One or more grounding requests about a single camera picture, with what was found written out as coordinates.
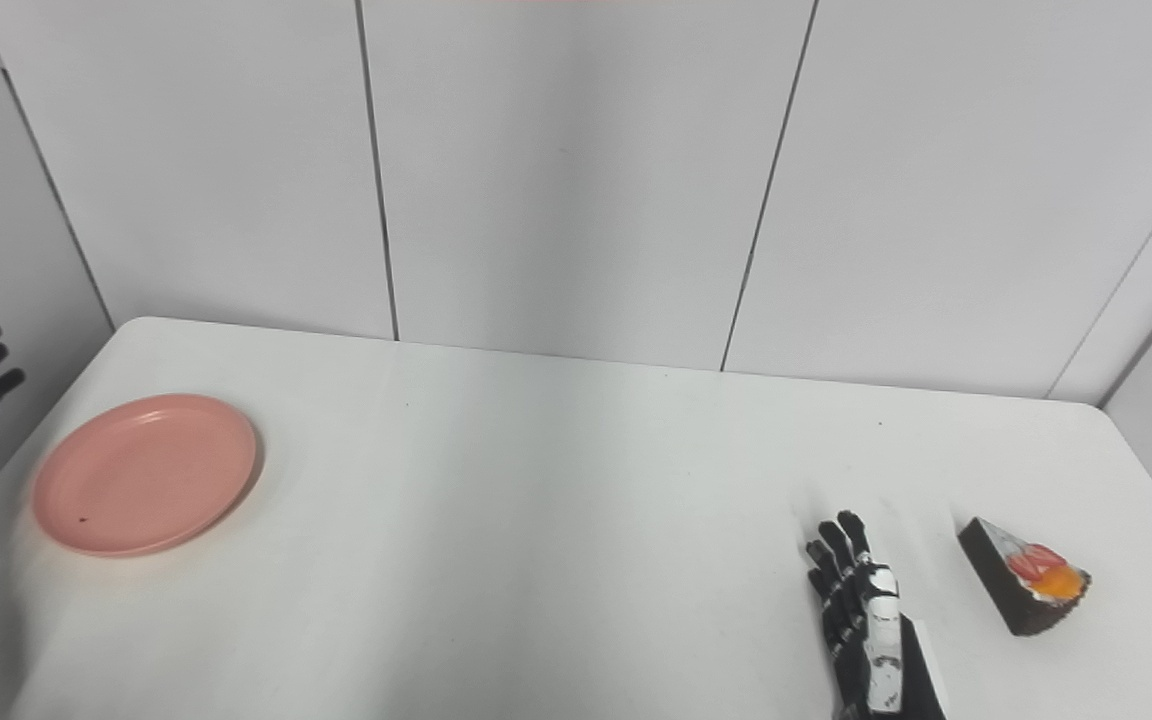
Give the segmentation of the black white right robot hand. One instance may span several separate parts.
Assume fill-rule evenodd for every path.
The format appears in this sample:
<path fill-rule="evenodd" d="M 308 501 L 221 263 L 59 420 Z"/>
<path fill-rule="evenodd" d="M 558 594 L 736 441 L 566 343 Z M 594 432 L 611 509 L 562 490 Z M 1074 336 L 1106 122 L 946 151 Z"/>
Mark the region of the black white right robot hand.
<path fill-rule="evenodd" d="M 805 544 L 806 578 L 835 679 L 838 719 L 943 719 L 945 705 L 918 628 L 901 607 L 890 564 L 874 559 L 855 511 L 820 521 Z"/>

